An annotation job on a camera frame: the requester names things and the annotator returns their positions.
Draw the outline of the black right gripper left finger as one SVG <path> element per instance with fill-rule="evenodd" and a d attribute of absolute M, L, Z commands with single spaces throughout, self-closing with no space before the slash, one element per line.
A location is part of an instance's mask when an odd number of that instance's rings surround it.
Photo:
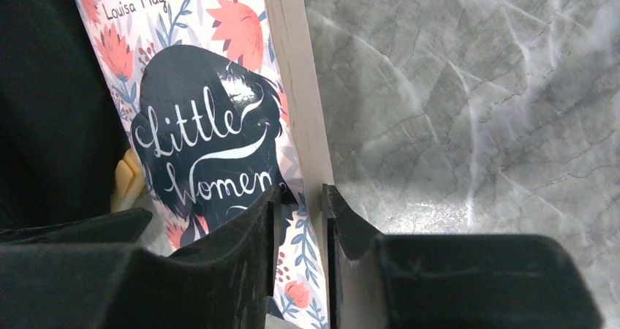
<path fill-rule="evenodd" d="M 151 212 L 1 232 L 3 328 L 263 328 L 280 191 L 170 256 L 137 245 Z"/>

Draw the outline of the black student backpack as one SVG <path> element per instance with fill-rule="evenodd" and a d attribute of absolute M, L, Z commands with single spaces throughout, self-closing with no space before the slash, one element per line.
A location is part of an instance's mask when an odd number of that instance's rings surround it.
<path fill-rule="evenodd" d="M 75 0 L 1 0 L 1 227 L 109 213 L 125 149 Z"/>

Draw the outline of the yellow highlighter pen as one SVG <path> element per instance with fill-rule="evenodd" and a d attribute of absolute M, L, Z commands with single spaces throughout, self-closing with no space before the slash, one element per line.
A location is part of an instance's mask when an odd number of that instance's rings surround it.
<path fill-rule="evenodd" d="M 110 201 L 113 213 L 130 209 L 145 188 L 139 160 L 129 148 L 115 169 L 115 187 Z"/>

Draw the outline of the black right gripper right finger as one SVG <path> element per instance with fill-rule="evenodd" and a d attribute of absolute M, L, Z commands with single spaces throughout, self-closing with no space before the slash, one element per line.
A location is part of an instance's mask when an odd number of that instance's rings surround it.
<path fill-rule="evenodd" d="M 601 328 L 571 256 L 532 234 L 384 234 L 322 188 L 332 328 Z"/>

